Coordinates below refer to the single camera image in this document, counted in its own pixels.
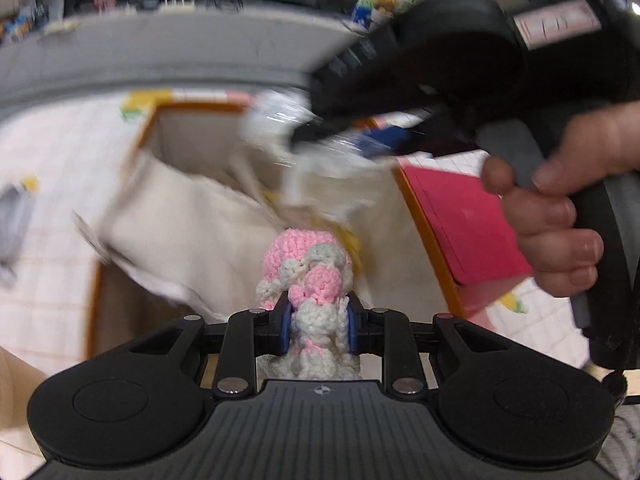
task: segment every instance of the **label with red border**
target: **label with red border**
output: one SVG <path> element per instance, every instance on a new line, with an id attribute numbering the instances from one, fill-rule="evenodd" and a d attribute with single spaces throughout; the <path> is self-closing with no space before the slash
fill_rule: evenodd
<path id="1" fill-rule="evenodd" d="M 513 19 L 527 48 L 600 30 L 600 20 L 585 0 L 573 0 L 519 14 Z"/>

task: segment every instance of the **finger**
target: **finger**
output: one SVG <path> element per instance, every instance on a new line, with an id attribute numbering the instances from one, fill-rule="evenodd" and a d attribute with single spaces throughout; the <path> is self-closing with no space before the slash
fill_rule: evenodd
<path id="1" fill-rule="evenodd" d="M 584 292 L 598 279 L 595 267 L 583 267 L 571 272 L 536 272 L 538 286 L 556 298 L 566 298 Z"/>
<path id="2" fill-rule="evenodd" d="M 489 156 L 482 165 L 480 178 L 485 191 L 493 195 L 504 195 L 514 186 L 513 169 L 496 156 Z"/>
<path id="3" fill-rule="evenodd" d="M 523 256 L 535 270 L 567 272 L 600 261 L 604 245 L 596 231 L 562 229 L 532 236 L 519 236 Z"/>
<path id="4" fill-rule="evenodd" d="M 502 197 L 502 211 L 519 235 L 569 228 L 575 222 L 575 206 L 567 197 L 544 196 L 520 187 Z"/>
<path id="5" fill-rule="evenodd" d="M 572 119 L 554 155 L 533 174 L 544 194 L 568 195 L 608 174 L 640 168 L 640 102 Z"/>

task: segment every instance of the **pink crocheted doll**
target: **pink crocheted doll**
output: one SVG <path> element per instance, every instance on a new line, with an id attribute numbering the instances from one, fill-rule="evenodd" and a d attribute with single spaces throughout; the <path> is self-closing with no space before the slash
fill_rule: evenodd
<path id="1" fill-rule="evenodd" d="M 258 370 L 277 379 L 359 379 L 360 361 L 349 354 L 347 334 L 353 271 L 340 242 L 329 232 L 289 229 L 270 245 L 262 269 L 260 306 L 273 309 L 288 290 L 294 311 L 289 352 L 258 358 Z"/>

